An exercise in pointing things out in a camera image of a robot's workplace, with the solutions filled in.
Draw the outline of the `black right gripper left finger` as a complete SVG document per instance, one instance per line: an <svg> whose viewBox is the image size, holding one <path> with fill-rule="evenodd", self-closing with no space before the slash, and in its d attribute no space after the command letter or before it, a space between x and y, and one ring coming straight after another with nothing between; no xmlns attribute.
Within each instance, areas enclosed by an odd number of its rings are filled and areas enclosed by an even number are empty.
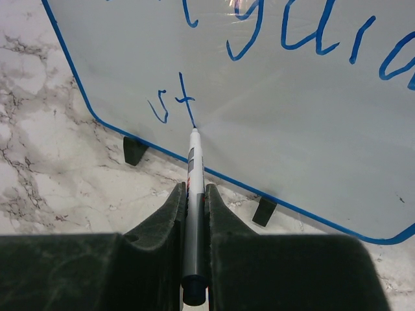
<svg viewBox="0 0 415 311"><path fill-rule="evenodd" d="M125 234L1 237L2 310L181 310L185 185Z"/></svg>

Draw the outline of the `white whiteboard marker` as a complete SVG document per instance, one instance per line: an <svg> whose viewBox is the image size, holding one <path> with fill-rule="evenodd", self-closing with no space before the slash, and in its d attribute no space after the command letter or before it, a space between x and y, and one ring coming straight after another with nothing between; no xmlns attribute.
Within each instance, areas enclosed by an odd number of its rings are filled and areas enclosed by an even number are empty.
<svg viewBox="0 0 415 311"><path fill-rule="evenodd" d="M200 306L206 301L207 281L204 260L204 164L201 137L197 128L193 128L190 134L186 186L183 302L189 306Z"/></svg>

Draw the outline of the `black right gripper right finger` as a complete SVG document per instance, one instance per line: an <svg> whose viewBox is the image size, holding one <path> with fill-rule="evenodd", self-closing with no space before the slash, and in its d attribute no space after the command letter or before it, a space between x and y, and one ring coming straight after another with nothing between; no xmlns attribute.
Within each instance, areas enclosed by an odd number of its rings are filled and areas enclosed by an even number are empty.
<svg viewBox="0 0 415 311"><path fill-rule="evenodd" d="M260 235L206 187L211 310L388 310L372 259L348 235Z"/></svg>

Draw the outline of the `blue framed small whiteboard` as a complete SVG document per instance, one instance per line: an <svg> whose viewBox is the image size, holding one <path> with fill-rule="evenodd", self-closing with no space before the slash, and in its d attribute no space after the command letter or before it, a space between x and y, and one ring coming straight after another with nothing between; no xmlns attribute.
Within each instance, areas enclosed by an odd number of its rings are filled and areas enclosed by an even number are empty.
<svg viewBox="0 0 415 311"><path fill-rule="evenodd" d="M374 244L414 235L413 1L44 1L90 113Z"/></svg>

